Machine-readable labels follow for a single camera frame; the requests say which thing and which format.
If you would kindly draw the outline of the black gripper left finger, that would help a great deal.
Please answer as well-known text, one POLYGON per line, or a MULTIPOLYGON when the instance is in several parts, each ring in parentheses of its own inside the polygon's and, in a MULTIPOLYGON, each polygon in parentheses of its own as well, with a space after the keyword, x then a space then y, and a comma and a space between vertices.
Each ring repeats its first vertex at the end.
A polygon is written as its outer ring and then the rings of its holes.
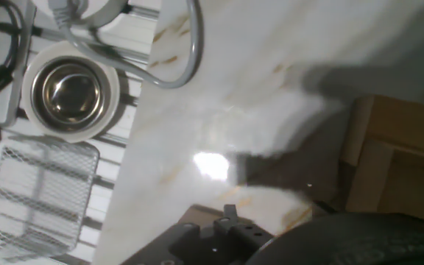
POLYGON ((235 205, 207 227, 177 223, 131 255, 121 265, 245 264, 274 236, 240 221, 235 205))

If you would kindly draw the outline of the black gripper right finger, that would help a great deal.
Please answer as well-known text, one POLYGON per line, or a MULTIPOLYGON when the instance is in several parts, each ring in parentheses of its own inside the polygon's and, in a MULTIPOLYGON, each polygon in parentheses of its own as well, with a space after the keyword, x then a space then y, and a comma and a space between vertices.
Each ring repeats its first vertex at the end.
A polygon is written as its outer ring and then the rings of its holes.
POLYGON ((314 201, 314 205, 320 212, 325 212, 326 214, 333 214, 336 212, 334 208, 324 201, 314 201))

